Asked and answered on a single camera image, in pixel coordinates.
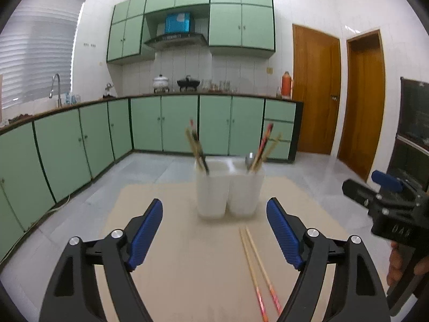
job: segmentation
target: blue box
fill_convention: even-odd
[[[164,33],[166,34],[192,31],[194,31],[194,29],[190,12],[169,14],[165,19]]]

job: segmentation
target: window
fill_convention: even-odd
[[[3,108],[47,98],[55,73],[61,78],[61,92],[70,91],[73,46],[84,1],[20,2],[0,34]]]

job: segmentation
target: white plastic container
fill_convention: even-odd
[[[228,208],[234,216],[249,217],[258,206],[265,171],[261,167],[257,173],[248,172],[244,159],[233,160],[232,165]]]
[[[231,163],[228,160],[206,159],[210,174],[198,169],[197,210],[203,218],[219,219],[224,216],[231,179]]]

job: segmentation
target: brown door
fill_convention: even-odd
[[[340,40],[293,25],[292,98],[304,102],[298,151],[331,153],[341,86]]]
[[[338,158],[366,180],[377,150],[384,111],[380,31],[349,40],[347,53],[347,106]]]

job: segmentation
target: human hand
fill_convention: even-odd
[[[386,278],[389,286],[397,283],[402,277],[402,256],[398,251],[398,244],[396,242],[392,242],[390,245],[392,246],[392,252],[389,258],[389,272],[387,273]],[[424,275],[427,272],[429,272],[429,256],[424,257],[414,267],[415,275]]]

